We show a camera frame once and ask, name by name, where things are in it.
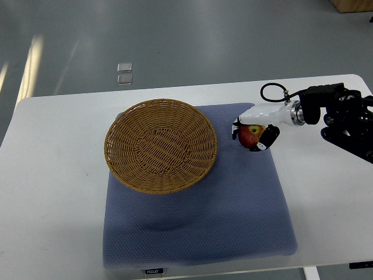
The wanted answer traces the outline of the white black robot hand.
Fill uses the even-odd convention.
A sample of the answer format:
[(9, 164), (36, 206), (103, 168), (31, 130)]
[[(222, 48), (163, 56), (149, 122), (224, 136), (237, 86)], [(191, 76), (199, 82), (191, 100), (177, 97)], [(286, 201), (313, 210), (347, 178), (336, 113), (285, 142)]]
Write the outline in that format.
[(302, 126), (305, 124), (301, 103), (257, 104), (239, 115), (232, 124), (232, 139), (239, 137), (247, 128), (253, 135), (249, 141), (240, 140), (240, 144), (251, 152), (269, 149), (280, 135), (279, 125)]

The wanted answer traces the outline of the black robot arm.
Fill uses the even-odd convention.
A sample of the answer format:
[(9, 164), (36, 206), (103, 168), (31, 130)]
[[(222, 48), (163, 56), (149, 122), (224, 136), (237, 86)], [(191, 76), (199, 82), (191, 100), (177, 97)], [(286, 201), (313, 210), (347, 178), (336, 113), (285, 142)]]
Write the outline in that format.
[(372, 163), (372, 96), (343, 83), (311, 86), (298, 92), (306, 124), (323, 119), (324, 140)]

